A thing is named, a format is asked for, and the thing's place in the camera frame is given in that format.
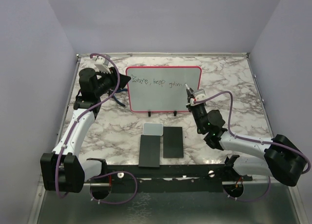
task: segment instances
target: lavender wall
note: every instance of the lavender wall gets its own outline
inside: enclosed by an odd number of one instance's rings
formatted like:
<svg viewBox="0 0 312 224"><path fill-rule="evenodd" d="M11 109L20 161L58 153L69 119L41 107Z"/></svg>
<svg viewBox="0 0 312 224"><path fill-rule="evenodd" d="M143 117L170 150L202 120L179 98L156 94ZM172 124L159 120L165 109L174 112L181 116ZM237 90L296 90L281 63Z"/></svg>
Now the lavender wall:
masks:
<svg viewBox="0 0 312 224"><path fill-rule="evenodd" d="M250 52L279 0L49 0L78 53Z"/></svg>
<svg viewBox="0 0 312 224"><path fill-rule="evenodd" d="M0 0L0 223L26 223L76 54L48 0Z"/></svg>
<svg viewBox="0 0 312 224"><path fill-rule="evenodd" d="M251 53L274 133L312 160L312 0L281 0ZM312 172L298 187L312 223Z"/></svg>

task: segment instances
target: screw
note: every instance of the screw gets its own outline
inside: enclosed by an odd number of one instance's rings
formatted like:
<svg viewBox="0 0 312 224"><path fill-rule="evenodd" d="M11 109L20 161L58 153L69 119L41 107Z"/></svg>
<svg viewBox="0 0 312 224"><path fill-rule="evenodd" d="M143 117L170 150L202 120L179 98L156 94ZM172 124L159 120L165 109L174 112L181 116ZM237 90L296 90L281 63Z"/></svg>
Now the screw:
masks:
<svg viewBox="0 0 312 224"><path fill-rule="evenodd" d="M123 178L123 176L124 176L124 174L123 174L123 173L118 173L118 174L117 174L117 177L118 177L118 178L120 178L120 179L122 179L122 178Z"/></svg>
<svg viewBox="0 0 312 224"><path fill-rule="evenodd" d="M208 175L209 175L210 178L213 178L215 176L215 172L213 170L210 170L208 172Z"/></svg>

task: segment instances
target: pink whiteboard frame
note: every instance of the pink whiteboard frame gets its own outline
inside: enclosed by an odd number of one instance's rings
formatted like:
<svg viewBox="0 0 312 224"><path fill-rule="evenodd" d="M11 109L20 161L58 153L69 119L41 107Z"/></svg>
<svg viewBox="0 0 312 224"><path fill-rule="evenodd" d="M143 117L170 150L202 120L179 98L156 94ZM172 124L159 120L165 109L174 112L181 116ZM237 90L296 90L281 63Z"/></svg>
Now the pink whiteboard frame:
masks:
<svg viewBox="0 0 312 224"><path fill-rule="evenodd" d="M198 86L197 86L197 89L199 89L199 84L200 84L200 80L201 80L201 72L202 72L202 69L200 66L129 66L126 68L126 75L128 75L128 69L132 69L132 68L142 68L142 69L155 69L155 68L190 68L190 69L194 69L194 68L197 68L200 70L200 73L199 73L199 80L198 80ZM129 104L130 104L130 110L131 112L134 112L134 113L147 113L149 111L134 111L132 110L131 108L131 98L130 98L130 89L129 89L129 85L127 84L127 87L128 87L128 95L129 95ZM153 113L165 113L165 112L173 112L174 110L163 110L163 111L151 111Z"/></svg>

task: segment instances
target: black tile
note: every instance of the black tile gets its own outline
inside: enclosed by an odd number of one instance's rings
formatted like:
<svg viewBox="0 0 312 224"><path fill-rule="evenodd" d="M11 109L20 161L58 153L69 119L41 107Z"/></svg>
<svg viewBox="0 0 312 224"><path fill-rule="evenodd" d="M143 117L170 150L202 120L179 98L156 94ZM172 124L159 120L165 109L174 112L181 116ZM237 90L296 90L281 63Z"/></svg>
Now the black tile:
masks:
<svg viewBox="0 0 312 224"><path fill-rule="evenodd" d="M164 126L164 158L183 158L182 127Z"/></svg>
<svg viewBox="0 0 312 224"><path fill-rule="evenodd" d="M139 167L159 167L160 136L141 135Z"/></svg>

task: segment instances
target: metal floor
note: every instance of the metal floor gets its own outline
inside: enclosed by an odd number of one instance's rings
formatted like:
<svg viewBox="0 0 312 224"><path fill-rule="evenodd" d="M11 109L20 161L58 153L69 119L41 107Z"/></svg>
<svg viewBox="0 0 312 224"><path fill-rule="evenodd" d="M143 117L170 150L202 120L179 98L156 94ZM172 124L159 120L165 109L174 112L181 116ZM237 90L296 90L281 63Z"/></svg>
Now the metal floor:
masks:
<svg viewBox="0 0 312 224"><path fill-rule="evenodd" d="M242 198L260 196L265 183L245 184ZM112 194L121 201L130 194ZM60 200L45 192L39 224L299 224L288 187L273 183L269 195L254 203L230 200L223 193L138 193L123 205L90 201L89 188Z"/></svg>

